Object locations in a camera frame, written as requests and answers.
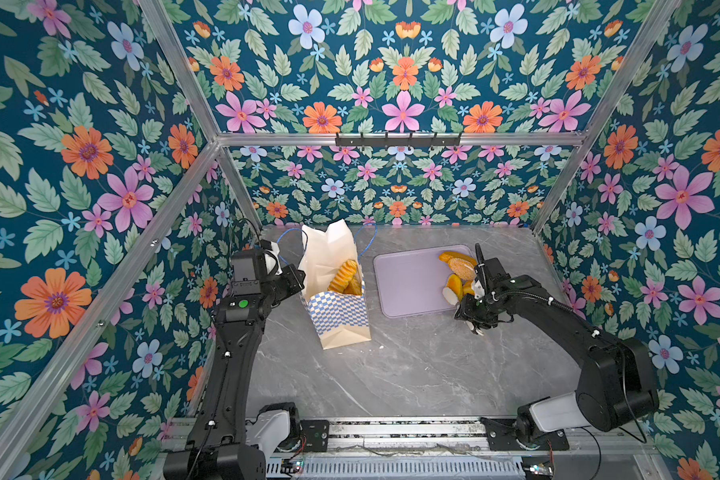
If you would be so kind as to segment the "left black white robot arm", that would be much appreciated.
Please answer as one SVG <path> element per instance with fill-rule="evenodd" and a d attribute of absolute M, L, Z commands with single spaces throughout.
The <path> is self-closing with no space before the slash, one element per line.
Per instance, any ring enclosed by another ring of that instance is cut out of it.
<path fill-rule="evenodd" d="M 165 479 L 264 479 L 269 457 L 292 436 L 288 409 L 254 423 L 269 440 L 248 439 L 246 412 L 253 366 L 266 320 L 304 289 L 305 273 L 279 258 L 279 245 L 260 240 L 230 259 L 228 294 L 213 316 L 216 346 L 202 404 L 185 446 L 167 454 Z"/>

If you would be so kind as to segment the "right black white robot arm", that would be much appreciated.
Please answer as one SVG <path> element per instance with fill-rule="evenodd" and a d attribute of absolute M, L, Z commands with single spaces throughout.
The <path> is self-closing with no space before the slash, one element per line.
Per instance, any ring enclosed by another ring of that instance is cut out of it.
<path fill-rule="evenodd" d="M 658 412 L 660 399 L 651 352 L 635 338 L 621 339 L 589 323 L 528 275 L 513 277 L 480 247 L 468 262 L 470 291 L 459 295 L 454 318 L 475 335 L 521 317 L 577 363 L 572 392 L 518 408 L 511 434 L 524 447 L 573 428 L 621 429 Z"/>

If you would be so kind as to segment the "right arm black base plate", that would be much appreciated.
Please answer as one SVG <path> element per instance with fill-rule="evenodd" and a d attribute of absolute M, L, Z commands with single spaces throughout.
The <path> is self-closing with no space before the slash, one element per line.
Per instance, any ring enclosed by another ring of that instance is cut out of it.
<path fill-rule="evenodd" d="M 563 430 L 554 432 L 525 432 L 516 418 L 481 417 L 491 451 L 569 451 L 570 443 Z"/>

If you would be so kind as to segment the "blue checkered paper bag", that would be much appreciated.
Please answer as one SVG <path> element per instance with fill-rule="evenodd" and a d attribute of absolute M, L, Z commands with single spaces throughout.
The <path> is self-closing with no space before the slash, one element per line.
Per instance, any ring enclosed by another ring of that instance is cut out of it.
<path fill-rule="evenodd" d="M 330 350 L 371 341 L 360 253 L 347 223 L 340 220 L 323 230 L 303 225 L 296 230 L 303 246 L 298 268 L 306 273 L 301 301 L 322 348 Z M 328 290 L 341 264 L 349 259 L 358 263 L 356 276 L 363 287 L 360 296 Z"/>

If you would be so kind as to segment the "ridged roll fake bread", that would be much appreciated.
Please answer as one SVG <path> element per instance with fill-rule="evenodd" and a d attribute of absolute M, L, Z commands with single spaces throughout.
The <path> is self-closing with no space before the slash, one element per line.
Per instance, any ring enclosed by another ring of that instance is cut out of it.
<path fill-rule="evenodd" d="M 350 294 L 350 295 L 357 295 L 357 296 L 362 295 L 363 294 L 362 281 L 357 276 L 353 277 L 350 280 L 344 293 Z"/>

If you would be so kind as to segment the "lilac plastic tray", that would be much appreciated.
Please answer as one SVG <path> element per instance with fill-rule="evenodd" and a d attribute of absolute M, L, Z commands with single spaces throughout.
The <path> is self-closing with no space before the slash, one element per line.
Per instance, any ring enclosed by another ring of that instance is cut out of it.
<path fill-rule="evenodd" d="M 373 267 L 382 313 L 390 319 L 453 313 L 458 301 L 449 301 L 443 294 L 453 271 L 440 259 L 453 252 L 474 256 L 463 244 L 376 256 Z"/>

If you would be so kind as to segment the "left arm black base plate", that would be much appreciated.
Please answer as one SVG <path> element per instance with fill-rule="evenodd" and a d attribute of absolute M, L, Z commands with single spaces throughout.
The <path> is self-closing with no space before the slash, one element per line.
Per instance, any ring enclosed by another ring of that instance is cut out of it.
<path fill-rule="evenodd" d="M 328 420 L 301 420 L 295 428 L 287 452 L 327 452 L 330 428 L 331 423 Z"/>

